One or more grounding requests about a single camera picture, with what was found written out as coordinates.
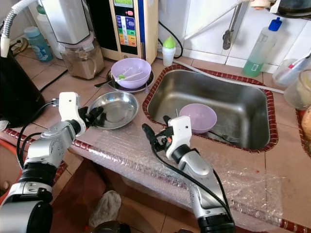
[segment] white bottle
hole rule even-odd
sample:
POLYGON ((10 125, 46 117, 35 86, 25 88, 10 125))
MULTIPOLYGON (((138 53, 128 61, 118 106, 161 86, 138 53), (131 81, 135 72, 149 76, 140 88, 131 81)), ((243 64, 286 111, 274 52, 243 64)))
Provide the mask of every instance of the white bottle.
POLYGON ((43 30, 43 33, 48 40, 51 50, 55 57, 58 59, 63 59, 62 56, 60 55, 59 51, 57 50, 58 47, 58 42, 56 40, 56 37, 54 35, 54 32, 52 30, 52 27, 50 25, 50 22, 48 20, 48 17, 45 14, 44 8, 40 5, 37 6, 37 11, 38 11, 38 22, 40 24, 40 29, 43 30))
POLYGON ((176 43, 171 36, 169 36, 162 46, 163 65, 169 67, 173 63, 174 55, 176 52, 176 43))

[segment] glass jar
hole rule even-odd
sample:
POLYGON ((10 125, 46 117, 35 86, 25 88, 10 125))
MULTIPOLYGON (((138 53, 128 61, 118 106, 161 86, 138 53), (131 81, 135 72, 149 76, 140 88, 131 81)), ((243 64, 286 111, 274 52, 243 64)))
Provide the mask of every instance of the glass jar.
POLYGON ((77 45, 65 45, 60 52, 65 65, 72 76, 93 79, 104 68, 104 59, 94 34, 77 45))
POLYGON ((311 105, 311 69, 302 71, 299 77, 284 91, 284 99, 298 110, 311 105))

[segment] tiled countertop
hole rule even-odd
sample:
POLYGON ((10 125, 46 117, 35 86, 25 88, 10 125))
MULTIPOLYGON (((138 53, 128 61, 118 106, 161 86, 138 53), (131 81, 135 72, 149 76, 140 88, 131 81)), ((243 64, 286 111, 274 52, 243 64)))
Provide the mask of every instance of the tiled countertop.
MULTIPOLYGON (((17 60, 38 89, 42 88, 66 69, 64 63, 56 58, 50 63, 40 63, 35 59, 35 55, 31 50, 26 50, 23 54, 18 55, 17 60)), ((184 57, 179 60, 193 67, 243 76, 242 69, 237 67, 229 67, 184 57)), ((51 98, 57 97, 59 92, 74 91, 81 96, 81 104, 87 106, 98 96, 112 90, 107 85, 101 89, 94 87, 94 84, 105 81, 104 78, 112 64, 113 61, 105 61, 104 70, 97 78, 90 81, 77 79, 66 73, 44 90, 43 96, 46 100, 50 100, 51 98)), ((162 61, 155 60, 152 64, 155 78, 159 76, 163 68, 162 61)), ((271 74, 262 73, 256 80, 264 82, 267 86, 274 86, 271 74)), ((140 92, 135 94, 135 96, 142 105, 146 94, 140 92)), ((281 184, 282 195, 279 197, 283 207, 282 218, 292 223, 311 228, 311 158, 304 152, 301 146, 295 110, 285 102, 281 94, 274 93, 274 102, 279 141, 271 150, 263 153, 248 153, 241 149, 231 148, 196 136, 192 137, 191 146, 198 148, 200 152, 209 151, 209 153, 217 154, 219 159, 223 159, 224 161, 230 160, 234 166, 247 167, 263 174, 271 173, 283 177, 281 184)), ((41 132, 59 120, 58 109, 48 107, 42 116, 27 128, 25 134, 41 132)), ((151 123, 141 108, 134 123, 137 126, 140 126, 142 123, 148 123, 154 127, 155 131, 159 131, 162 128, 160 125, 151 123)), ((94 145, 101 132, 99 129, 90 128, 78 140, 94 145)), ((10 136, 5 133, 0 133, 0 137, 13 143, 15 142, 15 139, 9 138, 10 136)), ((290 222, 285 226, 288 230, 296 230, 301 233, 306 233, 307 230, 310 230, 307 228, 304 230, 299 226, 291 225, 290 222)))

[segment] dish soap bottle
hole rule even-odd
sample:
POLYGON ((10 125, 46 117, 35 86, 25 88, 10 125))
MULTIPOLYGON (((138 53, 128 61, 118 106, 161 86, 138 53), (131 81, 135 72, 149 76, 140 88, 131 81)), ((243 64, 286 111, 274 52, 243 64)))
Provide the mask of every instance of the dish soap bottle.
POLYGON ((243 68, 243 73, 256 77, 259 75, 261 68, 269 55, 271 49, 277 41, 277 31, 280 28, 282 21, 280 17, 273 19, 269 27, 262 29, 257 42, 249 55, 247 62, 243 68))

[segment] stainless steel bowl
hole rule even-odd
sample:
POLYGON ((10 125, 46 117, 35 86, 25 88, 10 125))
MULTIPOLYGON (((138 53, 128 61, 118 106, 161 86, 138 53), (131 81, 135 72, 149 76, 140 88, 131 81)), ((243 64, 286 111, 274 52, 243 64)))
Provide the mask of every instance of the stainless steel bowl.
POLYGON ((123 91, 113 91, 99 96, 88 108, 88 113, 97 107, 103 107, 104 111, 100 114, 94 126, 112 130, 120 128, 131 122, 137 115, 139 102, 131 93, 123 91))

